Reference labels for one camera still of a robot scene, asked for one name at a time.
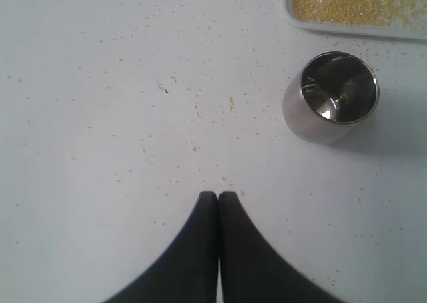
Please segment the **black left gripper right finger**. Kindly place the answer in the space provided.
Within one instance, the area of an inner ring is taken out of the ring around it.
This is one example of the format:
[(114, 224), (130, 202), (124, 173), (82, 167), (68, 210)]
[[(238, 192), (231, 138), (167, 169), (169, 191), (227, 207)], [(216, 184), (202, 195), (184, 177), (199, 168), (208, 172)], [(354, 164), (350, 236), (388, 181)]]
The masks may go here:
[(218, 198), (224, 302), (336, 302), (289, 265), (254, 226), (235, 192)]

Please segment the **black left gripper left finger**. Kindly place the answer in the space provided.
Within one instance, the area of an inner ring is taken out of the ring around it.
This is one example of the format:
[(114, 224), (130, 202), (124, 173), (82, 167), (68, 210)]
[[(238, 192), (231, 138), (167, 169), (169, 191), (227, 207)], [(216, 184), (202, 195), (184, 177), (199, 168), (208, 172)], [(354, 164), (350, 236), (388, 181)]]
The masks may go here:
[(218, 280), (218, 197), (203, 191), (163, 254), (108, 302), (215, 302)]

